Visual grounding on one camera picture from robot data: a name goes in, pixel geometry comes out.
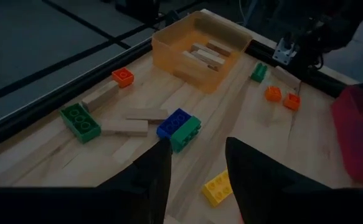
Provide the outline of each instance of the wooden block inside bin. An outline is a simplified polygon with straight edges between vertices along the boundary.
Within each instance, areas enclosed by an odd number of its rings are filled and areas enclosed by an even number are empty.
[[[147,136],[148,121],[114,119],[101,122],[101,134],[124,134],[127,136]]]
[[[110,81],[103,87],[94,91],[90,95],[86,96],[82,100],[82,105],[89,111],[92,112],[99,106],[104,104],[106,100],[117,94],[119,91],[119,86],[115,81]]]
[[[212,55],[214,56],[219,56],[220,54],[202,44],[198,44],[198,43],[194,43],[192,46],[191,46],[191,52],[194,52],[194,51],[198,51],[198,50],[204,50],[206,51],[207,53],[211,53]]]
[[[224,59],[207,53],[204,50],[198,50],[196,52],[192,52],[191,54],[213,67],[220,68],[225,63]]]
[[[169,117],[169,112],[158,108],[128,108],[123,117],[126,119],[146,120],[149,124],[160,124]]]
[[[206,46],[227,57],[230,56],[231,53],[233,52],[233,50],[231,48],[225,46],[224,44],[220,44],[214,40],[209,40],[209,42],[207,43]]]
[[[195,57],[192,53],[189,53],[188,51],[183,51],[182,53],[183,55],[195,60],[197,63],[201,64],[202,66],[205,66],[205,67],[208,67],[208,68],[211,68],[215,71],[218,71],[219,69],[213,65],[209,65],[208,63],[204,62],[203,60],[199,60],[199,58]]]

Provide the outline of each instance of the lego brick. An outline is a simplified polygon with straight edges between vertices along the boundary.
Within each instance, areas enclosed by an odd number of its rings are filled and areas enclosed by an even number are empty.
[[[232,188],[229,179],[229,172],[223,171],[217,177],[206,183],[202,189],[202,193],[207,197],[210,204],[216,207],[228,195],[232,194]]]
[[[208,67],[208,68],[211,68],[211,69],[213,69],[213,70],[215,70],[215,71],[218,71],[219,69],[217,68],[217,67],[215,67],[215,66],[213,66],[213,65],[209,65],[208,63],[206,63],[206,62],[204,62],[204,61],[202,61],[202,60],[199,60],[199,58],[197,58],[197,57],[195,57],[194,55],[192,55],[191,53],[189,53],[188,51],[183,51],[183,53],[182,53],[183,55],[185,55],[185,56],[187,56],[187,57],[189,57],[189,58],[191,58],[191,59],[193,59],[193,60],[195,60],[197,63],[199,63],[200,65],[202,65],[202,66],[205,66],[205,67]]]
[[[292,89],[298,91],[300,87],[300,79],[296,78],[283,68],[277,66],[273,70],[273,75],[277,77],[279,80],[283,81],[285,84],[287,84]]]
[[[123,113],[125,119],[146,120],[149,124],[160,124],[169,117],[169,112],[158,108],[128,108]]]
[[[198,43],[194,43],[192,46],[191,46],[191,52],[193,51],[198,51],[198,50],[204,50],[206,51],[207,53],[210,53],[214,56],[219,56],[220,54],[202,44],[198,44]]]
[[[263,65],[262,63],[259,63],[257,64],[250,78],[258,83],[261,83],[264,80],[266,72],[267,72],[267,66]]]
[[[282,93],[278,87],[268,86],[265,91],[265,97],[268,101],[279,102],[282,99]]]
[[[201,128],[200,121],[192,116],[174,134],[170,142],[174,152],[181,152],[188,143],[198,134]]]
[[[127,136],[147,136],[148,121],[104,120],[101,124],[102,135],[124,134]]]
[[[127,68],[121,68],[112,72],[112,79],[119,84],[120,88],[124,88],[134,82],[134,75]]]
[[[193,56],[197,57],[199,60],[202,60],[203,62],[207,63],[208,65],[211,65],[216,68],[220,68],[225,63],[224,59],[214,56],[210,53],[207,53],[204,50],[198,50],[196,52],[192,52],[191,54]]]
[[[86,143],[101,134],[101,127],[78,103],[60,110],[60,114],[81,143]]]
[[[283,105],[293,111],[297,111],[300,106],[300,97],[295,94],[288,93],[283,101]]]
[[[230,56],[233,50],[223,44],[218,43],[214,40],[209,40],[209,42],[206,44],[206,47],[224,55],[224,56]]]
[[[156,130],[156,134],[159,138],[171,139],[171,136],[185,123],[191,115],[187,114],[182,109],[177,109],[173,114],[171,114],[165,121],[159,125]]]
[[[82,100],[82,104],[87,111],[92,112],[104,104],[104,102],[110,99],[113,95],[117,94],[118,90],[118,84],[115,81],[110,81],[97,91],[94,91],[90,95],[86,96]]]

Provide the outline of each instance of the wooden tabletop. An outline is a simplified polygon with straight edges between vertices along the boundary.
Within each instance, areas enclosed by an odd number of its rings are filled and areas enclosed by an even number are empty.
[[[270,40],[250,30],[239,29],[272,45]],[[281,104],[269,106],[263,100],[263,85],[249,79],[256,63],[257,59],[242,55],[217,91],[206,95],[154,67],[148,53],[127,66],[135,75],[133,85],[120,90],[92,112],[94,118],[101,120],[119,118],[128,107],[164,108],[170,113],[182,108],[202,121],[197,137],[181,153],[172,156],[166,213],[181,223],[239,223],[233,195],[217,208],[211,208],[200,192],[208,180],[226,169],[227,136],[235,136],[330,187],[357,186],[343,168],[330,111],[334,98],[302,83],[297,112]],[[272,69],[269,67],[269,78]],[[334,78],[355,83],[324,69]],[[80,101],[108,81],[109,78],[103,80],[69,104]],[[284,90],[288,88],[281,82],[277,85]],[[149,125],[148,137],[99,136],[81,144],[64,125],[59,112],[54,111],[0,144],[0,186],[97,186],[156,143],[156,128]]]

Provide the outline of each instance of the orange lego brick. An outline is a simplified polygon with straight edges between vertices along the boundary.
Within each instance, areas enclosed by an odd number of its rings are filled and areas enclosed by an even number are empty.
[[[269,86],[265,92],[266,99],[272,102],[279,102],[282,99],[281,90],[276,86]]]
[[[216,207],[228,195],[232,194],[229,172],[225,170],[206,183],[202,189],[202,193],[207,197],[210,204]]]
[[[121,68],[112,72],[112,79],[124,88],[134,82],[134,75],[127,68]]]
[[[297,111],[300,106],[300,97],[295,94],[288,93],[283,101],[283,105],[293,111]]]

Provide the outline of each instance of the small orange brick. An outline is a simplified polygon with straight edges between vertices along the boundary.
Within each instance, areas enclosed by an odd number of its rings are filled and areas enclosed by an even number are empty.
[[[300,106],[300,97],[295,94],[288,93],[283,101],[283,105],[293,111],[297,111]]]
[[[112,72],[112,79],[124,88],[134,82],[134,75],[127,68],[121,68]]]
[[[282,99],[281,90],[276,86],[269,86],[266,89],[265,97],[268,101],[279,102]]]

